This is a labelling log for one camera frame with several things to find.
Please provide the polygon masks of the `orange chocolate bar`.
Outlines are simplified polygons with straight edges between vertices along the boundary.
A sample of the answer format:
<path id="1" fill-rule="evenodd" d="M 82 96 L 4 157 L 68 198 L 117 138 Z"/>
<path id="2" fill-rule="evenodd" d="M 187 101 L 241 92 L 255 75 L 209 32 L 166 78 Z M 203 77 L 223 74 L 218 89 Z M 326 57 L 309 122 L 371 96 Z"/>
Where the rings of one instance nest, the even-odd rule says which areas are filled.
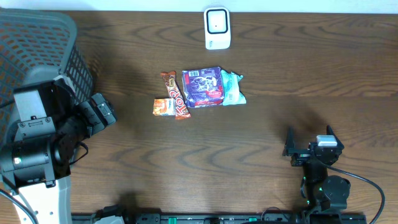
<path id="1" fill-rule="evenodd" d="M 191 117 L 191 114 L 184 102 L 184 98 L 176 82 L 176 72 L 162 72 L 162 77 L 169 97 L 175 100 L 175 119 L 187 119 Z"/>

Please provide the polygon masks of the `teal white snack packet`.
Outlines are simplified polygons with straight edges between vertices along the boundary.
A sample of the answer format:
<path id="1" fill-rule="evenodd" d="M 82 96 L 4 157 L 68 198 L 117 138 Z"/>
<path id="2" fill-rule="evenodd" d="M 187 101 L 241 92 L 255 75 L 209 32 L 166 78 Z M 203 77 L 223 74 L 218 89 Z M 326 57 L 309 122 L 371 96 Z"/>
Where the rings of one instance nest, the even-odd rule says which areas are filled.
<path id="1" fill-rule="evenodd" d="M 224 100 L 223 106 L 229 105 L 244 105 L 246 104 L 245 96 L 240 92 L 239 82 L 244 78 L 243 75 L 228 73 L 226 70 L 221 70 L 223 81 Z"/>

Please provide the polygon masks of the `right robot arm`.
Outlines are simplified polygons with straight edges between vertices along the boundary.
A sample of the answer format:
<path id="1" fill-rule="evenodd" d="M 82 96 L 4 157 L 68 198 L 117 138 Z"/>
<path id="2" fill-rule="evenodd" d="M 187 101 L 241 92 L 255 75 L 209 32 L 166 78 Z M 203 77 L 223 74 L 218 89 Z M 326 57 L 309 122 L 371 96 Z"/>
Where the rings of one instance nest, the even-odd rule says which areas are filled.
<path id="1" fill-rule="evenodd" d="M 328 168 L 339 158 L 344 145 L 331 126 L 326 134 L 318 135 L 306 149 L 296 147 L 294 131 L 289 128 L 283 156 L 291 158 L 291 166 L 303 168 L 300 186 L 307 208 L 289 218 L 295 223 L 342 223 L 341 211 L 347 208 L 351 184 L 338 175 L 329 175 Z"/>

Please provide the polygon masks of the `purple snack packet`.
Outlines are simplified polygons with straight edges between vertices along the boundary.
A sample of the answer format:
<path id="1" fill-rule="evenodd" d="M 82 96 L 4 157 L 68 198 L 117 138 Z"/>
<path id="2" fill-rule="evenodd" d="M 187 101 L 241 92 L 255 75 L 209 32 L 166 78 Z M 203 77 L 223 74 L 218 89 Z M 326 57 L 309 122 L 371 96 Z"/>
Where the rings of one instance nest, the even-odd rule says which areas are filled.
<path id="1" fill-rule="evenodd" d="M 224 100 L 220 67 L 183 70 L 182 82 L 189 108 L 219 106 Z"/>

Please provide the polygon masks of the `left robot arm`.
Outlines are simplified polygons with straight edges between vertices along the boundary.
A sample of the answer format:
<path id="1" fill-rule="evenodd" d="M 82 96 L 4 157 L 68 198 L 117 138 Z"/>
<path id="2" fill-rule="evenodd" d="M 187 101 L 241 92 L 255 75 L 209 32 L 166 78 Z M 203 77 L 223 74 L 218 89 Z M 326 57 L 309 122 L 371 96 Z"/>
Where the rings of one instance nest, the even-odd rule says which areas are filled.
<path id="1" fill-rule="evenodd" d="M 19 119 L 1 148 L 1 195 L 21 223 L 71 223 L 70 174 L 75 151 L 116 122 L 109 101 L 96 93 L 77 102 L 64 79 L 22 86 L 14 91 Z"/>

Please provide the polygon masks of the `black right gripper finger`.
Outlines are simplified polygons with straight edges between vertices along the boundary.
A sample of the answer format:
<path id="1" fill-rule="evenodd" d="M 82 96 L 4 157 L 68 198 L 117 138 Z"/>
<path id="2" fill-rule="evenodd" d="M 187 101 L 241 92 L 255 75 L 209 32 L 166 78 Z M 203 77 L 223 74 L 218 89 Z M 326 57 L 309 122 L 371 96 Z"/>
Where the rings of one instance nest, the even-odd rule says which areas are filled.
<path id="1" fill-rule="evenodd" d="M 294 153 L 295 153 L 294 130 L 293 128 L 289 127 L 282 155 L 292 156 Z"/>
<path id="2" fill-rule="evenodd" d="M 338 137 L 336 136 L 336 134 L 334 133 L 334 131 L 333 131 L 333 129 L 332 129 L 332 127 L 331 127 L 330 125 L 328 125 L 328 126 L 326 127 L 326 134 L 327 134 L 327 135 L 332 135 L 332 136 L 335 138 L 335 140 L 336 140 L 336 147 L 337 147 L 338 149 L 343 150 L 343 149 L 345 148 L 344 145 L 343 145 L 343 143 L 338 139 Z"/>

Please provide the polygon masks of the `small orange snack packet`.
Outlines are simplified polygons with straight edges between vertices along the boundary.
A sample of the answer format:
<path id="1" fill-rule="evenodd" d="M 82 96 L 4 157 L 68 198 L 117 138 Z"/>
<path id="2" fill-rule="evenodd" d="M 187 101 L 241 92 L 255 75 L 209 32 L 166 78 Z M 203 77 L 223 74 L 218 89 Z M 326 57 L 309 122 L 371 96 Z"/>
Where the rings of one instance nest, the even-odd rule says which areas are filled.
<path id="1" fill-rule="evenodd" d="M 175 100 L 173 98 L 155 99 L 152 113 L 155 116 L 175 115 Z"/>

